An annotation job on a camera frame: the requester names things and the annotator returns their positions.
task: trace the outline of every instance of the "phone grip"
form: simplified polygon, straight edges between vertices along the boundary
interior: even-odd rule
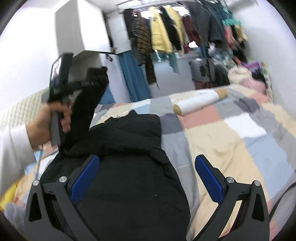
[[[65,133],[62,130],[61,119],[63,118],[63,113],[52,112],[50,116],[50,140],[52,146],[64,143]]]

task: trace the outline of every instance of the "white quilt square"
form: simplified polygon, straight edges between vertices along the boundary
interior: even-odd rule
[[[248,113],[232,116],[224,119],[224,122],[233,130],[235,130],[241,138],[260,137],[266,135],[266,131],[257,125]]]

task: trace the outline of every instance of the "bed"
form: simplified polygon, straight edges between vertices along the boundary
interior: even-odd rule
[[[147,99],[136,103],[98,105],[91,126],[110,117],[119,118],[131,110],[157,114],[162,124],[162,148],[176,169],[186,193],[191,213],[187,240],[192,240],[209,220],[217,204],[212,202],[194,170],[194,160],[204,154],[224,176],[241,183],[259,180],[271,212],[277,200],[296,182],[296,121],[268,97],[241,85],[227,87],[228,98],[181,117],[172,106],[181,99],[211,90],[189,91]],[[26,203],[34,177],[40,177],[55,153],[41,161],[20,180],[13,201]],[[284,227],[294,211],[296,190],[287,192],[271,222],[270,240]],[[229,232],[240,202],[222,233]]]

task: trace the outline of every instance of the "white cabinet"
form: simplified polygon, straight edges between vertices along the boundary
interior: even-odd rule
[[[102,10],[86,0],[70,0],[55,13],[59,54],[83,51],[110,52]]]
[[[118,12],[110,13],[108,14],[107,22],[114,47],[117,48],[116,53],[118,54],[131,50],[131,44],[128,39],[123,14],[118,14]]]

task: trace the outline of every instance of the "yellow jacket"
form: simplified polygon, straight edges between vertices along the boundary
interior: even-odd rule
[[[184,43],[184,39],[183,39],[183,27],[182,27],[183,22],[182,22],[181,16],[172,7],[167,7],[165,9],[166,9],[168,15],[170,16],[170,18],[172,20],[174,20],[174,22],[175,22],[174,25],[175,25],[175,28],[176,28],[178,36],[179,36],[179,40],[180,40],[181,45],[182,45]]]
[[[155,7],[151,7],[149,10],[153,13],[153,18],[150,21],[152,48],[168,54],[172,53],[172,43],[170,42],[161,16],[155,12]]]

